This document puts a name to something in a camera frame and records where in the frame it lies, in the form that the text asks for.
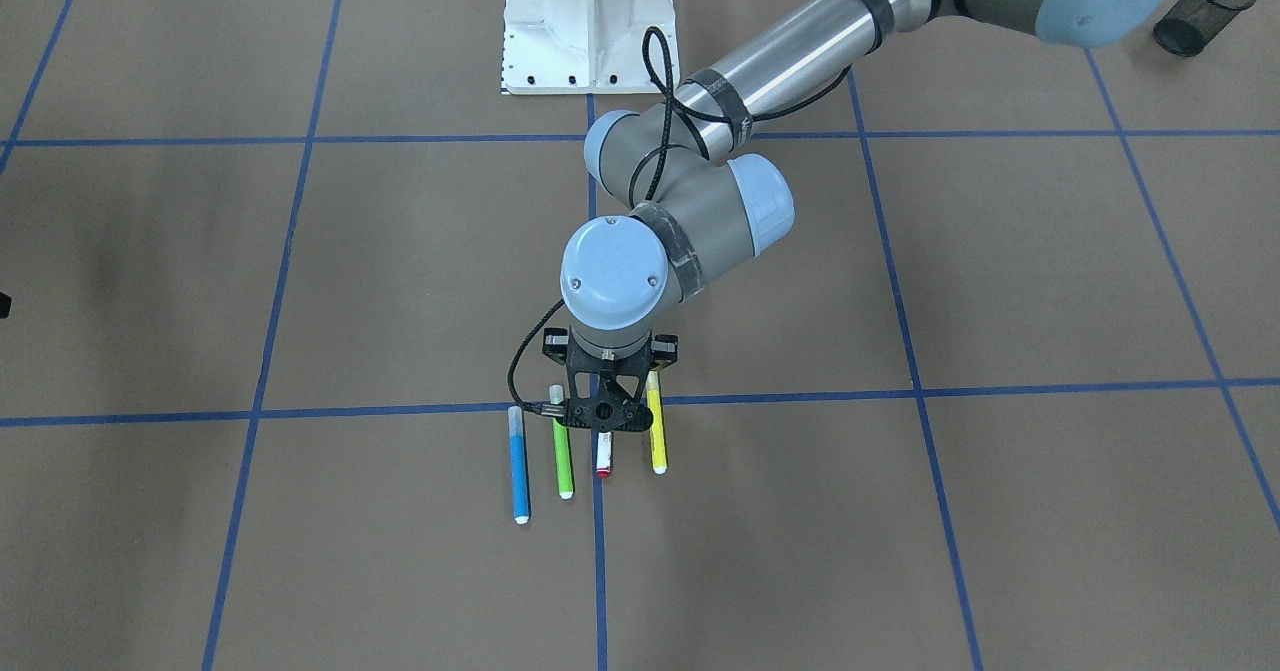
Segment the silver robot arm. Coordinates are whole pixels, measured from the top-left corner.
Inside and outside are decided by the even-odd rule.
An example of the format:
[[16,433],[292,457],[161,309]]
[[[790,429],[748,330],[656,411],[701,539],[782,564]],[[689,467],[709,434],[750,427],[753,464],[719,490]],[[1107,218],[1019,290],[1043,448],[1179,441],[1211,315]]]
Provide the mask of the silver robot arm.
[[588,172],[625,214],[570,238],[558,303],[570,327],[545,329],[543,353],[575,373],[671,365],[677,342],[655,334],[657,319],[794,225],[787,182],[746,143],[835,91],[888,38],[956,15],[1050,45],[1101,47],[1161,1],[809,0],[684,79],[653,68],[663,100],[646,111],[608,111],[586,134]]

